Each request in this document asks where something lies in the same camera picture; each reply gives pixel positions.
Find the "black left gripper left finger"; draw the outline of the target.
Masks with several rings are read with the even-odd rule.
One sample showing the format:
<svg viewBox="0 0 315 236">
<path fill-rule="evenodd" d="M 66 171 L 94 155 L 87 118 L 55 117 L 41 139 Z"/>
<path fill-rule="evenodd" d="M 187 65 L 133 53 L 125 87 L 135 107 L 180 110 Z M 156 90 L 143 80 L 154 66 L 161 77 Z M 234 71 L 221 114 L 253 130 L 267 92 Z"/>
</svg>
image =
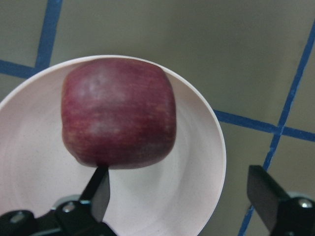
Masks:
<svg viewBox="0 0 315 236">
<path fill-rule="evenodd" d="M 55 217 L 65 236 L 114 236 L 103 222 L 110 200 L 108 168 L 98 167 L 77 200 L 56 208 Z"/>
</svg>

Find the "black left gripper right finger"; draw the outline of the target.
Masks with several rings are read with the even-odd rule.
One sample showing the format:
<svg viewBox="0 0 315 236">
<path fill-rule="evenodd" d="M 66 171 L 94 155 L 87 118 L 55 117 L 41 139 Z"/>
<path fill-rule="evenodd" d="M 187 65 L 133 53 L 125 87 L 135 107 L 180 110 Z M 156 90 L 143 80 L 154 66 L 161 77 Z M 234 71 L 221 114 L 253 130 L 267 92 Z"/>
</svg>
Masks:
<svg viewBox="0 0 315 236">
<path fill-rule="evenodd" d="M 313 236 L 315 201 L 287 193 L 259 165 L 250 165 L 247 196 L 271 236 Z"/>
</svg>

